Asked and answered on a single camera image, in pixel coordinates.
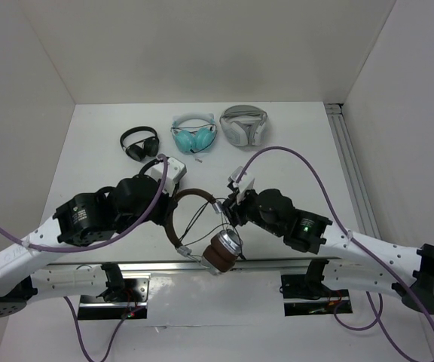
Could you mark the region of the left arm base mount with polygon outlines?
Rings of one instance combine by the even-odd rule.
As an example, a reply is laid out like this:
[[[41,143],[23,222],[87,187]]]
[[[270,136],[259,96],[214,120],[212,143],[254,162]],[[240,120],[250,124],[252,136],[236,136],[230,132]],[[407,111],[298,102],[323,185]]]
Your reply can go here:
[[[144,320],[148,315],[150,274],[125,273],[125,288],[109,300],[102,296],[81,296],[80,321]]]

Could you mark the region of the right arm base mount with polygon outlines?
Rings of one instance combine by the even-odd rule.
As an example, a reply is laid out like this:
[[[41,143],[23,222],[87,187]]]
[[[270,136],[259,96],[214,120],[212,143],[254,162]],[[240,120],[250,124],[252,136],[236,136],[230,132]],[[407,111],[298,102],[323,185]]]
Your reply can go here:
[[[312,290],[305,284],[304,275],[281,275],[280,293],[286,317],[333,314],[336,307],[338,314],[353,313],[348,290]]]

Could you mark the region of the brown silver headphones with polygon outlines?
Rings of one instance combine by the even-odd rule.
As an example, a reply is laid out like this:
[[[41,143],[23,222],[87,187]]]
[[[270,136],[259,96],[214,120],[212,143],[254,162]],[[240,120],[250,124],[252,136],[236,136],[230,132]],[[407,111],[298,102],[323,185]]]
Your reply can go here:
[[[173,222],[173,214],[179,202],[188,196],[202,198],[205,204],[195,213],[184,233],[178,236]],[[201,256],[195,256],[190,248],[191,243],[183,244],[183,240],[207,205],[211,205],[214,211],[222,217],[222,224],[215,227],[215,229],[222,229],[210,238],[209,244]],[[231,227],[230,222],[225,222],[224,219],[224,208],[219,198],[215,198],[202,189],[185,189],[177,192],[173,197],[173,208],[168,214],[164,230],[169,242],[179,255],[195,261],[212,275],[220,275],[230,271],[239,258],[245,259],[243,256],[243,240],[237,231]]]

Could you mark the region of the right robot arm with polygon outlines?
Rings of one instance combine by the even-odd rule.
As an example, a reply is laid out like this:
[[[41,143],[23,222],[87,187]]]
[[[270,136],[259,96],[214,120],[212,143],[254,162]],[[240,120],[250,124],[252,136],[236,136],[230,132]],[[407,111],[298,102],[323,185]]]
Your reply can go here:
[[[434,315],[434,246],[406,247],[341,228],[325,216],[299,210],[278,189],[232,193],[223,203],[232,226],[248,222],[287,246],[319,260],[307,270],[308,293],[354,289],[383,293]]]

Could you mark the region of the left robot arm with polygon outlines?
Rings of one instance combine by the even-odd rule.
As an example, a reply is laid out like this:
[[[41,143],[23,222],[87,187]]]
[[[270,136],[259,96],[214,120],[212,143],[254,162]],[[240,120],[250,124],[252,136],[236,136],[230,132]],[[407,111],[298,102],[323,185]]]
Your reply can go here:
[[[135,221],[163,225],[178,189],[176,181],[160,187],[149,176],[135,176],[115,187],[78,194],[58,207],[21,244],[0,251],[0,318],[45,299],[84,295],[114,302],[125,296],[127,287],[115,262],[74,269],[51,263],[68,248],[80,251],[122,235]]]

